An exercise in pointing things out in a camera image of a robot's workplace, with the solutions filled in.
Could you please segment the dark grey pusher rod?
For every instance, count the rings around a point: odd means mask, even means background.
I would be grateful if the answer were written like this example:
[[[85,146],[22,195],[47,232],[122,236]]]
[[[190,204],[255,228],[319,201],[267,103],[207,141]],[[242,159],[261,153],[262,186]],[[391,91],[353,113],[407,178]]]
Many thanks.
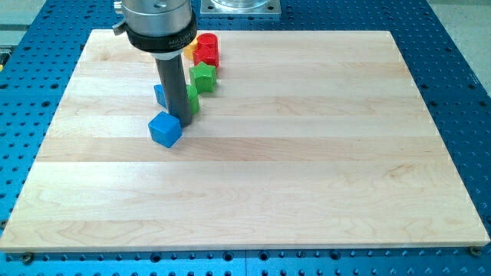
[[[169,114],[179,120],[181,127],[189,126],[192,114],[181,56],[178,54],[169,60],[156,59],[156,64]]]

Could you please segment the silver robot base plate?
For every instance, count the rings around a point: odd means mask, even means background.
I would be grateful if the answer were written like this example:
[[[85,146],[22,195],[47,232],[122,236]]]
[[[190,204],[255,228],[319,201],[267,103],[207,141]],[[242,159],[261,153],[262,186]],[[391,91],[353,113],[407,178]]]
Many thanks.
[[[199,13],[207,18],[278,18],[282,8],[280,0],[201,0]]]

